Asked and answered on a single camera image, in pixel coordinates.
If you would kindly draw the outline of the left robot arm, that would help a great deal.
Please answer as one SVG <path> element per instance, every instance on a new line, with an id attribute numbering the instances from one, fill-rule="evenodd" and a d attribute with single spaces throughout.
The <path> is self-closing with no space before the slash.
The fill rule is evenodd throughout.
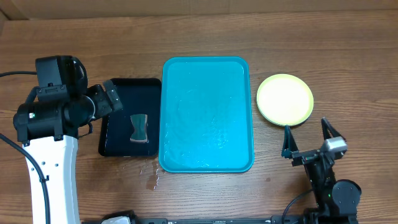
<path id="1" fill-rule="evenodd" d="M 78 130 L 123 105 L 112 81 L 88 86 L 76 57 L 38 58 L 35 66 L 39 84 L 13 119 L 29 168 L 33 222 L 79 223 Z"/>

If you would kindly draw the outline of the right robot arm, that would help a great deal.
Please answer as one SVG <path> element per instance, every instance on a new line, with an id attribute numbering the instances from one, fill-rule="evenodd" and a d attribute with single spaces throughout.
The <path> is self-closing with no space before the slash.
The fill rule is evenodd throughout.
<path id="1" fill-rule="evenodd" d="M 360 186 L 348 179 L 335 179 L 333 166 L 348 150 L 346 139 L 330 124 L 326 118 L 321 119 L 324 142 L 318 149 L 300 152 L 291 128 L 284 128 L 284 143 L 281 156 L 292 160 L 292 165 L 304 166 L 310 181 L 311 189 L 295 197 L 284 209 L 281 223 L 292 218 L 287 216 L 291 206 L 313 193 L 317 206 L 307 208 L 296 223 L 357 223 L 357 206 L 362 190 Z"/>

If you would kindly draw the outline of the yellow-green plate top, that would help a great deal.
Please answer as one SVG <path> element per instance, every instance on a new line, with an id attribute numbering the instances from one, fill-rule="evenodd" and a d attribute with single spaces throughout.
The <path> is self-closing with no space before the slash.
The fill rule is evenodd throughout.
<path id="1" fill-rule="evenodd" d="M 296 126 L 311 115 L 314 97 L 309 86 L 298 77 L 275 74 L 257 89 L 256 103 L 266 120 L 278 126 Z"/>

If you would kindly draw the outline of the green scrubbing sponge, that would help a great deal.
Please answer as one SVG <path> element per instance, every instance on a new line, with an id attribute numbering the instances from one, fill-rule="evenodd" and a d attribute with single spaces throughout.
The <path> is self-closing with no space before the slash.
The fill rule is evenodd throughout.
<path id="1" fill-rule="evenodd" d="M 147 143 L 147 115 L 146 114 L 133 114 L 130 116 L 133 133 L 131 134 L 130 141 L 136 143 Z"/>

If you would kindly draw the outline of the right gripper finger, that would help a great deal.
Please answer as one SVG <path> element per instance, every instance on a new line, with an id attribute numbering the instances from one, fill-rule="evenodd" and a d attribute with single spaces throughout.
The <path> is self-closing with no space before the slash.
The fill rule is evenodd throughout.
<path id="1" fill-rule="evenodd" d="M 321 119 L 321 124 L 324 140 L 336 137 L 343 138 L 343 136 L 330 124 L 330 122 L 325 117 Z"/>
<path id="2" fill-rule="evenodd" d="M 298 147 L 296 145 L 295 139 L 292 135 L 289 125 L 284 127 L 284 143 L 282 146 L 282 152 L 296 152 Z"/>

